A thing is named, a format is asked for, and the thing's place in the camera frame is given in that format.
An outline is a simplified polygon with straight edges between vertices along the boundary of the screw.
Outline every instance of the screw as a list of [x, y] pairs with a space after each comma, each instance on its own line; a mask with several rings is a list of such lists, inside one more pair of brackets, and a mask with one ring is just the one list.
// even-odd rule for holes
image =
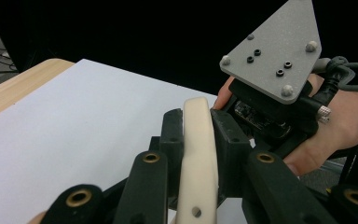
[[318, 43], [316, 43], [315, 41], [312, 40], [305, 46], [305, 51], [306, 52], [314, 52], [316, 50], [316, 48], [318, 48]]
[[283, 77], [284, 71], [282, 69], [280, 69], [280, 70], [277, 71], [276, 74], [277, 74], [277, 77]]
[[322, 123], [327, 123], [330, 118], [328, 117], [331, 113], [331, 109], [327, 106], [322, 105], [317, 114], [317, 119]]
[[293, 94], [293, 87], [291, 85], [285, 85], [282, 88], [281, 95], [282, 96], [291, 96]]
[[246, 39], [248, 39], [248, 40], [253, 40], [253, 39], [255, 39], [255, 36], [254, 36], [254, 35], [248, 35], [248, 36], [246, 37]]
[[252, 63], [254, 60], [255, 60], [255, 58], [252, 57], [252, 56], [249, 56], [249, 57], [246, 59], [246, 61], [247, 61], [248, 63]]
[[223, 56], [222, 58], [222, 65], [229, 65], [231, 63], [231, 60], [229, 59], [228, 55]]

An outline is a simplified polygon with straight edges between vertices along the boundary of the wooden table edge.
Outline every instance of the wooden table edge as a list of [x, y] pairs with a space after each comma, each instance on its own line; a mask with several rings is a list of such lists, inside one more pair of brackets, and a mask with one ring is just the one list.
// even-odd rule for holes
[[0, 112], [52, 80], [75, 63], [47, 59], [0, 84]]

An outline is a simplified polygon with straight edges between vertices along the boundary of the black background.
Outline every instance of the black background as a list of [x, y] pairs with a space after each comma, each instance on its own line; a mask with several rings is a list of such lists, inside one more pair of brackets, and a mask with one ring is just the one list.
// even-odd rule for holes
[[[0, 37], [20, 71], [89, 59], [217, 94], [223, 55], [286, 1], [0, 0]], [[321, 57], [358, 62], [358, 1], [313, 1]]]

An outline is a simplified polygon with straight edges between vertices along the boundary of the white paper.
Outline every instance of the white paper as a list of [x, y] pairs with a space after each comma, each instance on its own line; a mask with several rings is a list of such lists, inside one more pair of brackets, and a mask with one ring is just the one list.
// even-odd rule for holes
[[66, 189], [108, 189], [160, 136], [164, 113], [215, 95], [82, 60], [0, 113], [0, 224], [26, 223]]

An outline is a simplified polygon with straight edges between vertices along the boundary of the mounting plate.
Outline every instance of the mounting plate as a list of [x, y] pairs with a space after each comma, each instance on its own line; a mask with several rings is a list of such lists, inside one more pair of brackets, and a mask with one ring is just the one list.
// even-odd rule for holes
[[220, 67], [243, 83], [290, 105], [301, 93], [321, 52], [312, 1], [288, 0], [225, 55]]

